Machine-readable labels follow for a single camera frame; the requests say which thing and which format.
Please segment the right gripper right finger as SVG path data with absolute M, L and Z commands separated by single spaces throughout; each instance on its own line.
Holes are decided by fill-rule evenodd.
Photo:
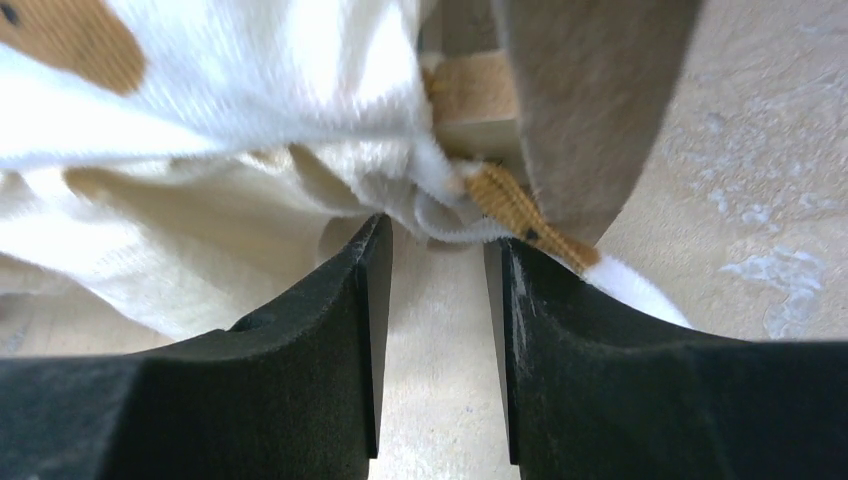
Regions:
M 634 310 L 514 240 L 484 248 L 524 479 L 843 479 L 847 346 L 750 342 Z

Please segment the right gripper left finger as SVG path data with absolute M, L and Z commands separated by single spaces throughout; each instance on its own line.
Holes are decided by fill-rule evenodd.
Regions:
M 364 479 L 376 457 L 393 235 L 369 218 L 274 300 L 144 352 L 5 359 L 5 479 Z

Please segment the wooden pet bed frame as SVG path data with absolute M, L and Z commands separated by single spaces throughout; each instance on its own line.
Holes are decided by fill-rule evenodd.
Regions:
M 544 217 L 597 242 L 638 182 L 684 66 L 698 1 L 438 1 L 420 44 L 453 157 L 499 160 Z

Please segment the bear print white cushion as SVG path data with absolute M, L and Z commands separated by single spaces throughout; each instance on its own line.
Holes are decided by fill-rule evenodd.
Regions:
M 430 1 L 5 1 L 1 290 L 76 286 L 174 340 L 273 298 L 337 218 L 518 238 L 676 325 L 650 281 L 432 130 Z

